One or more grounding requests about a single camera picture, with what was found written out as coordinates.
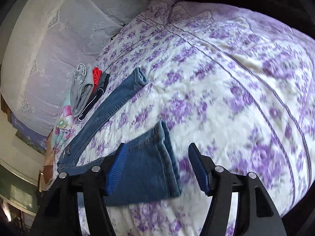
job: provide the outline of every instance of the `gray garment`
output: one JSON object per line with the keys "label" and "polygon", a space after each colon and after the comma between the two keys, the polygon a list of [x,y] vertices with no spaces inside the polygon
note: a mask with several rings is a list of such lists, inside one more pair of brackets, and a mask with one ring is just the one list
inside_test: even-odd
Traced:
{"label": "gray garment", "polygon": [[93,68],[91,64],[79,64],[73,75],[70,90],[71,112],[77,117],[83,111],[94,87]]}

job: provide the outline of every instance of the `blue denim jeans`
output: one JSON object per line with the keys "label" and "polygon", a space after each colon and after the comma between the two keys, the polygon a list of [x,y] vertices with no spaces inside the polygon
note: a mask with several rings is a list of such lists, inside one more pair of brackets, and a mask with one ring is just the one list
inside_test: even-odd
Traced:
{"label": "blue denim jeans", "polygon": [[[104,197],[106,206],[120,206],[175,198],[182,192],[177,160],[164,121],[126,144],[128,158],[116,190]],[[84,173],[104,158],[62,171],[70,175]],[[78,206],[84,206],[83,193],[78,193]]]}
{"label": "blue denim jeans", "polygon": [[139,67],[129,75],[104,100],[80,132],[71,140],[61,154],[58,161],[58,172],[68,166],[75,166],[79,158],[100,128],[111,118],[128,100],[148,84],[145,75]]}

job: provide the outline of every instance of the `red folded cloth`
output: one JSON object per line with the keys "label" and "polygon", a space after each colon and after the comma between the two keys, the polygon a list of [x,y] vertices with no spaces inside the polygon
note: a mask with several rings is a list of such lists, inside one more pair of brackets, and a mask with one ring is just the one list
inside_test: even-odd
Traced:
{"label": "red folded cloth", "polygon": [[93,91],[92,93],[94,92],[94,90],[96,90],[97,86],[98,86],[98,82],[100,80],[100,75],[102,74],[102,71],[99,70],[97,67],[95,67],[93,69],[93,81],[94,81],[94,87],[93,87]]}

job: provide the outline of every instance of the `metal rivet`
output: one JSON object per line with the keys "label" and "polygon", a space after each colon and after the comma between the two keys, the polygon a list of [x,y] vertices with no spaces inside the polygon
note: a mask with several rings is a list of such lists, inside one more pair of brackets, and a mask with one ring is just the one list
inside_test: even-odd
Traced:
{"label": "metal rivet", "polygon": [[93,172],[99,172],[100,171],[100,166],[94,166],[92,167]]}
{"label": "metal rivet", "polygon": [[215,171],[217,171],[217,172],[223,172],[223,170],[224,170],[224,168],[221,167],[221,166],[216,166],[215,167]]}
{"label": "metal rivet", "polygon": [[255,178],[257,177],[257,175],[256,175],[254,172],[248,173],[248,176],[249,176],[251,179],[255,179]]}
{"label": "metal rivet", "polygon": [[67,176],[67,173],[66,172],[61,172],[60,174],[59,174],[59,177],[60,178],[65,178]]}

